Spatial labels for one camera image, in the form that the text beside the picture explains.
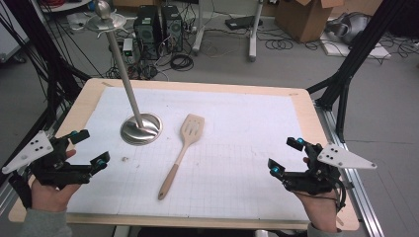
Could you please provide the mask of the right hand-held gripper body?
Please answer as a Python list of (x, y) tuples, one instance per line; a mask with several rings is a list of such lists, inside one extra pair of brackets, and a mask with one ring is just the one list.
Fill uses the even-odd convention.
[(373, 163), (357, 154), (329, 143), (320, 144), (305, 142), (301, 151), (309, 159), (305, 172), (284, 172), (282, 183), (290, 191), (306, 192), (310, 195), (329, 193), (336, 187), (341, 188), (340, 169), (375, 169)]

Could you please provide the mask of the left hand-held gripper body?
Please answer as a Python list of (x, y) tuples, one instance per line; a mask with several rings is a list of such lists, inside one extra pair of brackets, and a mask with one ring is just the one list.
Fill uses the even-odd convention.
[(71, 165), (67, 162), (67, 147), (71, 143), (69, 134), (48, 138), (40, 130), (11, 163), (2, 168), (2, 173), (10, 174), (27, 167), (42, 185), (63, 188), (72, 184), (88, 184), (92, 177), (91, 165)]

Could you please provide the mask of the wooden slotted spatula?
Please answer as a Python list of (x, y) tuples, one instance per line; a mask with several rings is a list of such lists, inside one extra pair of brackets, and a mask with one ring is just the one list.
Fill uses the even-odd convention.
[(205, 119), (200, 116), (189, 114), (185, 118), (180, 128), (183, 147), (158, 192), (157, 198), (159, 200), (165, 199), (169, 193), (186, 151), (191, 144), (197, 142), (201, 138), (204, 131), (204, 125)]

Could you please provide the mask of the person's left hand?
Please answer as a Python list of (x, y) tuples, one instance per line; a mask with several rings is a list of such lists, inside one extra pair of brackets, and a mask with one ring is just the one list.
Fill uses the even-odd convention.
[(67, 209), (72, 196), (80, 189), (80, 185), (67, 185), (63, 189), (44, 186), (38, 179), (31, 184), (32, 209), (47, 212), (62, 212)]

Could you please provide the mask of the person's right grey sleeve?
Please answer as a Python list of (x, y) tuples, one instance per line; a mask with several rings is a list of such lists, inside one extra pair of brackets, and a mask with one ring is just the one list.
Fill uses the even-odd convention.
[(335, 232), (327, 232), (314, 227), (312, 223), (307, 225), (307, 237), (344, 237), (343, 232), (337, 229)]

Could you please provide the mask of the person's grey sleeve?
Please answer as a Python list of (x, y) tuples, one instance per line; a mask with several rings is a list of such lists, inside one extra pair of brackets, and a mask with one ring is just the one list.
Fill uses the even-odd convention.
[(18, 237), (72, 237), (66, 211), (51, 212), (29, 208)]
[(344, 237), (343, 232), (337, 229), (335, 232), (327, 232), (314, 227), (312, 223), (307, 225), (307, 237)]

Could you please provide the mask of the steel utensil stand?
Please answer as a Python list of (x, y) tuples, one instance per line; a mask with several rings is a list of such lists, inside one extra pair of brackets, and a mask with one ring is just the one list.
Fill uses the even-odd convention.
[(157, 115), (142, 113), (139, 110), (115, 34), (116, 30), (125, 30), (126, 17), (117, 14), (112, 9), (110, 0), (93, 0), (93, 3), (95, 15), (87, 20), (86, 28), (95, 32), (97, 38), (101, 35), (107, 37), (133, 112), (133, 116), (127, 118), (121, 126), (121, 138), (124, 142), (131, 145), (149, 144), (155, 141), (161, 134), (162, 121)]

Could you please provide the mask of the person's left grey sleeve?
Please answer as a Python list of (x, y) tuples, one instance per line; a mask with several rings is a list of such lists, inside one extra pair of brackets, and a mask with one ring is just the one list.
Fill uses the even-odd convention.
[(72, 237), (66, 211), (51, 212), (29, 208), (18, 237)]

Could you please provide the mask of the white grid mat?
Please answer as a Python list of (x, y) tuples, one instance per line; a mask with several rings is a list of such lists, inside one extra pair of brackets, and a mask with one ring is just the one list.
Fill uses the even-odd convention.
[[(303, 221), (299, 200), (272, 177), (268, 160), (290, 171), (305, 166), (287, 146), (299, 137), (293, 101), (263, 96), (158, 89), (135, 92), (140, 108), (158, 115), (160, 136), (134, 146), (120, 136), (132, 111), (122, 88), (107, 88), (86, 127), (90, 137), (77, 144), (73, 164), (86, 164), (108, 151), (107, 168), (81, 187), (68, 206), (73, 213), (209, 217)], [(176, 161), (187, 115), (205, 119), (201, 138), (186, 151), (169, 193), (158, 192)]]

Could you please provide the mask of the white stand leg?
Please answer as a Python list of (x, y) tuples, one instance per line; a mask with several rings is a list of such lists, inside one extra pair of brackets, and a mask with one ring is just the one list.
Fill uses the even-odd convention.
[(259, 20), (262, 14), (263, 9), (263, 0), (257, 0), (258, 5), (254, 15), (254, 24), (251, 30), (251, 35), (249, 37), (249, 60), (254, 62), (257, 56), (257, 30), (259, 26)]
[(204, 26), (204, 0), (198, 0), (198, 26), (197, 26), (197, 33), (195, 37), (195, 42), (192, 47), (192, 52), (194, 55), (198, 55), (201, 49), (204, 33), (205, 33), (205, 26)]

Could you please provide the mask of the black computer tower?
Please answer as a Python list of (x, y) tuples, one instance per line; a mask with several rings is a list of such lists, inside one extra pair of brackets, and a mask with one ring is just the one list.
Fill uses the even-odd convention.
[(162, 33), (158, 8), (155, 5), (141, 5), (133, 23), (140, 57), (155, 60), (160, 54), (158, 46), (162, 43)]
[(181, 52), (183, 50), (183, 21), (178, 8), (164, 5), (161, 8), (162, 30), (167, 50)]

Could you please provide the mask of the cardboard box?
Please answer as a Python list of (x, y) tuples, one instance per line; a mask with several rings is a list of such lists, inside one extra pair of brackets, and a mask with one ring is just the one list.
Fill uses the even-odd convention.
[(344, 0), (279, 0), (275, 23), (298, 42), (318, 40), (332, 10)]

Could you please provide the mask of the grey bag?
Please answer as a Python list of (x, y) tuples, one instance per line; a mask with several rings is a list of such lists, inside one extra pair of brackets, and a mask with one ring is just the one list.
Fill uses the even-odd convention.
[(367, 27), (371, 18), (371, 16), (360, 12), (343, 13), (338, 18), (326, 23), (325, 32), (332, 33), (343, 43), (351, 45)]

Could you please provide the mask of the aluminium rail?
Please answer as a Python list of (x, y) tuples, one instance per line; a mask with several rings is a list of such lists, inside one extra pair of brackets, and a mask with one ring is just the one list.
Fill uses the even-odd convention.
[[(317, 106), (315, 106), (315, 110), (318, 114), (327, 140), (345, 150), (348, 150), (347, 144), (340, 140), (337, 132), (335, 131), (336, 119), (333, 113), (323, 111)], [(368, 237), (384, 237), (377, 215), (369, 200), (358, 170), (356, 168), (344, 168), (342, 172), (344, 180), (350, 187), (349, 195), (357, 214), (358, 222), (361, 224), (362, 229), (366, 231)]]
[(18, 153), (24, 148), (25, 145), (38, 133), (40, 130), (46, 130), (49, 135), (56, 134), (58, 128), (62, 125), (67, 112), (58, 112), (57, 119), (51, 124), (46, 124), (46, 111), (43, 111), (41, 115), (34, 121), (32, 126), (24, 134), (21, 141), (14, 148), (11, 155), (0, 163), (0, 216), (3, 215), (5, 210), (12, 205), (12, 202), (17, 199), (18, 195), (9, 184), (9, 179), (12, 177), (11, 174), (3, 174), (1, 169), (6, 165), (9, 165), (11, 161), (18, 155)]

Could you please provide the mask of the black metal frame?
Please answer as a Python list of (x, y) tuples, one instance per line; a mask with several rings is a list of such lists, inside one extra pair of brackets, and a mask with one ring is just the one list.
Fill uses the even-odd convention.
[[(382, 0), (371, 21), (352, 48), (375, 46), (407, 2), (408, 0)], [(332, 76), (306, 89), (309, 94), (324, 89), (322, 96), (315, 101), (315, 105), (323, 111), (331, 112), (334, 103), (339, 100), (335, 131), (342, 142), (345, 142), (344, 125), (350, 83), (368, 55), (367, 52), (351, 51)]]
[(86, 82), (90, 76), (72, 66), (60, 54), (31, 0), (2, 0), (0, 5), (2, 3), (8, 7), (41, 58), (38, 60), (36, 57), (32, 57), (31, 49), (23, 43), (12, 27), (0, 18), (0, 23), (22, 47), (40, 78), (47, 84), (47, 106), (44, 117), (45, 125), (51, 126), (58, 121), (56, 115), (58, 107), (63, 102), (74, 103), (79, 96), (82, 86), (78, 83), (77, 78)]

